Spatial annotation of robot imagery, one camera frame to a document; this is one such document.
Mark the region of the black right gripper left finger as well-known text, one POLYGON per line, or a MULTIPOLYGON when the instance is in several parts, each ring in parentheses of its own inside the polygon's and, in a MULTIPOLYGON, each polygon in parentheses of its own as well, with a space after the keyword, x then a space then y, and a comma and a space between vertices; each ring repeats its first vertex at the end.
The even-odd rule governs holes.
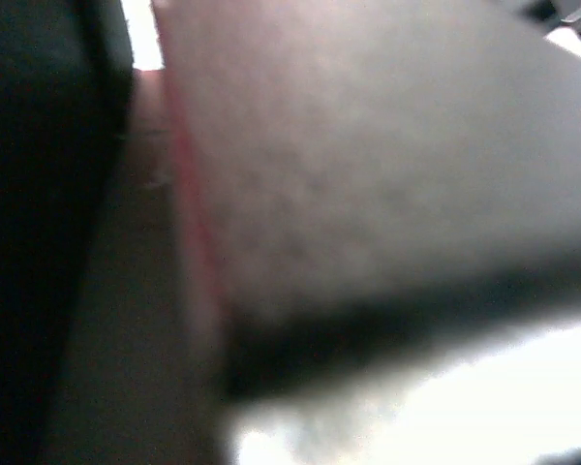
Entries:
POLYGON ((0 1, 0 464, 37 459, 132 90, 120 2, 0 1))

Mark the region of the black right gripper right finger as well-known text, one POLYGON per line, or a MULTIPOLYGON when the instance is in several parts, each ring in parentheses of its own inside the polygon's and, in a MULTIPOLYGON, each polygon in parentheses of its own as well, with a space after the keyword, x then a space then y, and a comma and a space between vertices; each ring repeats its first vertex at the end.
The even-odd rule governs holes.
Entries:
POLYGON ((158 1, 255 397, 571 318, 581 58, 489 1, 158 1))

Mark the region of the crimson t shirt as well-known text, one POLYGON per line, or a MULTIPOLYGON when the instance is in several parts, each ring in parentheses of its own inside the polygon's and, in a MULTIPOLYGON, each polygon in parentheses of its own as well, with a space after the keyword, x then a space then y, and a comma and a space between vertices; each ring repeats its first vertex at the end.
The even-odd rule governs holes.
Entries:
POLYGON ((224 310, 198 162, 180 108, 180 93, 166 69, 140 71, 138 76, 149 105, 149 129, 166 147, 155 156, 158 170, 153 179, 168 186, 183 323, 190 338, 211 344, 223 332, 224 310))

